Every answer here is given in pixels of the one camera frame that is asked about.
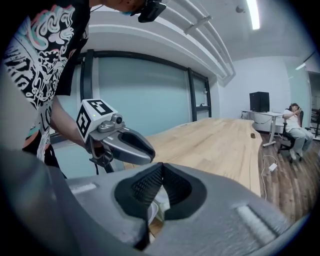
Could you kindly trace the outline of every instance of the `vr headset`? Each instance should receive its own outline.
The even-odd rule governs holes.
[[[140,14],[138,21],[140,23],[153,22],[165,9],[166,5],[162,0],[145,0],[144,5],[133,11],[130,16]]]

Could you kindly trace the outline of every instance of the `black hair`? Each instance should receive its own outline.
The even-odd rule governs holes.
[[[292,111],[292,107],[297,106],[299,108],[299,105],[297,103],[292,103],[289,107],[289,110]]]

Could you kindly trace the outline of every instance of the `desk leg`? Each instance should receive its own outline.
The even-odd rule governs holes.
[[[270,146],[270,145],[273,145],[273,144],[276,143],[276,142],[274,141],[274,136],[275,136],[275,131],[276,131],[276,119],[277,119],[277,117],[275,117],[275,116],[272,117],[272,125],[271,125],[270,139],[269,139],[269,142],[268,142],[268,143],[262,145],[263,147]]]

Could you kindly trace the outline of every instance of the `ceiling light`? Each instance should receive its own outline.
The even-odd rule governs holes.
[[[249,11],[250,11],[252,29],[258,30],[260,29],[260,21],[259,21],[257,0],[246,0],[246,2],[248,4]]]
[[[299,69],[302,69],[303,67],[306,66],[306,63],[303,63],[302,65],[298,66],[295,70],[299,70]]]

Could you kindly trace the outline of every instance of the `wooden tabletop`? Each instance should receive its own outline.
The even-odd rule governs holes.
[[[187,166],[233,179],[261,196],[260,134],[252,120],[205,118],[148,136],[153,162]],[[132,164],[125,164],[126,169]]]

